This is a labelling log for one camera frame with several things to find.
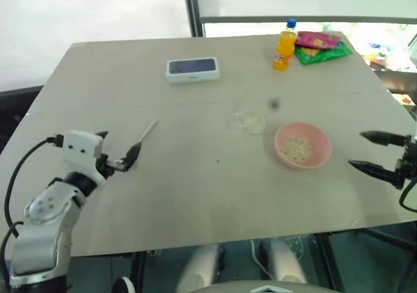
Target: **green snack bag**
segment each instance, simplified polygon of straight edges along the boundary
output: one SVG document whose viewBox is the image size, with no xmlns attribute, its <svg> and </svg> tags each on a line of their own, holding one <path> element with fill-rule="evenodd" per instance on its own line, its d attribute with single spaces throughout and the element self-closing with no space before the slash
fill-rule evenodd
<svg viewBox="0 0 417 293">
<path fill-rule="evenodd" d="M 295 47 L 295 55 L 300 59 L 302 64 L 325 62 L 349 54 L 352 54 L 352 51 L 342 41 L 339 41 L 334 49 L 320 50 L 300 46 Z"/>
</svg>

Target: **cable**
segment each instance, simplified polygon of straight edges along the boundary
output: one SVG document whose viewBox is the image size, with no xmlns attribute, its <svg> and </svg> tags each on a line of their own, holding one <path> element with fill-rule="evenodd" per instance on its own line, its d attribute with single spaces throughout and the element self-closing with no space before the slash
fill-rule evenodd
<svg viewBox="0 0 417 293">
<path fill-rule="evenodd" d="M 262 271 L 265 273 L 265 275 L 267 275 L 268 277 L 271 278 L 271 280 L 274 280 L 274 277 L 265 269 L 265 267 L 258 261 L 258 258 L 256 258 L 255 255 L 255 244 L 253 243 L 253 240 L 250 240 L 250 245 L 252 247 L 252 258 L 255 261 L 256 265 L 258 265 L 260 267 L 260 269 L 262 269 Z"/>
<path fill-rule="evenodd" d="M 1 242 L 1 247 L 0 247 L 0 269 L 1 269 L 1 274 L 3 275 L 3 280 L 5 281 L 5 284 L 6 284 L 7 292 L 10 292 L 10 275 L 8 274 L 8 270 L 7 270 L 5 251 L 6 251 L 7 241 L 10 238 L 12 231 L 16 230 L 17 225 L 23 225 L 23 221 L 17 221 L 11 224 L 5 237 L 3 238 L 3 241 Z"/>
<path fill-rule="evenodd" d="M 13 220 L 10 216 L 10 198 L 12 196 L 12 190 L 13 190 L 13 185 L 14 185 L 14 181 L 16 180 L 16 177 L 19 173 L 20 168 L 22 167 L 23 163 L 25 162 L 25 160 L 34 152 L 36 151 L 38 148 L 40 148 L 42 145 L 51 142 L 51 138 L 47 138 L 41 142 L 39 142 L 37 145 L 35 145 L 33 148 L 31 148 L 28 153 L 25 154 L 24 157 L 21 158 L 21 160 L 19 161 L 19 163 L 17 164 L 17 166 L 14 168 L 14 171 L 12 173 L 12 176 L 10 177 L 10 181 L 8 183 L 8 187 L 7 187 L 7 191 L 6 191 L 6 197 L 5 197 L 5 219 L 7 222 L 7 225 L 12 229 L 12 233 L 13 235 L 17 238 L 19 236 L 18 231 L 12 226 L 13 225 Z"/>
<path fill-rule="evenodd" d="M 408 184 L 408 186 L 404 189 L 404 191 L 402 192 L 401 196 L 399 197 L 399 204 L 405 208 L 406 210 L 409 210 L 410 212 L 414 212 L 417 213 L 417 209 L 415 208 L 410 208 L 408 206 L 404 205 L 404 200 L 407 197 L 407 195 L 409 194 L 410 190 L 417 184 L 417 178 L 411 180 L 411 182 Z"/>
</svg>

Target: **table leg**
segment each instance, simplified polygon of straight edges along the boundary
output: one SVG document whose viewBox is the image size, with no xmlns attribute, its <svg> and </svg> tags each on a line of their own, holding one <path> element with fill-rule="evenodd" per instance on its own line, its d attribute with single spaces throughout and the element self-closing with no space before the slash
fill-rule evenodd
<svg viewBox="0 0 417 293">
<path fill-rule="evenodd" d="M 320 256 L 323 261 L 324 272 L 326 273 L 329 287 L 332 290 L 344 292 L 345 288 L 341 280 L 338 265 L 333 254 L 332 244 L 330 243 L 329 233 L 316 233 L 314 237 L 317 241 Z"/>
<path fill-rule="evenodd" d="M 130 268 L 130 280 L 135 286 L 136 293 L 143 292 L 143 280 L 145 278 L 145 263 L 147 252 L 136 252 L 132 256 L 132 267 Z"/>
</svg>

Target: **pink snack bag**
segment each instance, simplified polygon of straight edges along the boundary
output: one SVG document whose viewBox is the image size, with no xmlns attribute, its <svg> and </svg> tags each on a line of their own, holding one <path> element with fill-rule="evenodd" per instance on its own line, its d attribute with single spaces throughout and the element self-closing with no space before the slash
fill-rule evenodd
<svg viewBox="0 0 417 293">
<path fill-rule="evenodd" d="M 334 49 L 340 40 L 339 36 L 311 31 L 299 31 L 296 45 L 313 49 Z"/>
</svg>

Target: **snack bag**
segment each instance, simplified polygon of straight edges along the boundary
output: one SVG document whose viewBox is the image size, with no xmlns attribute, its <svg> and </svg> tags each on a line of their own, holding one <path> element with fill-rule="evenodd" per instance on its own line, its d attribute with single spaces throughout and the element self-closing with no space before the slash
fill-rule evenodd
<svg viewBox="0 0 417 293">
<path fill-rule="evenodd" d="M 304 46 L 313 49 L 334 49 L 340 40 L 339 36 L 311 31 L 300 31 L 295 42 L 297 46 Z"/>
<path fill-rule="evenodd" d="M 334 49 L 319 50 L 300 46 L 295 47 L 295 55 L 302 64 L 325 62 L 349 54 L 352 54 L 352 51 L 342 41 L 339 41 Z"/>
</svg>

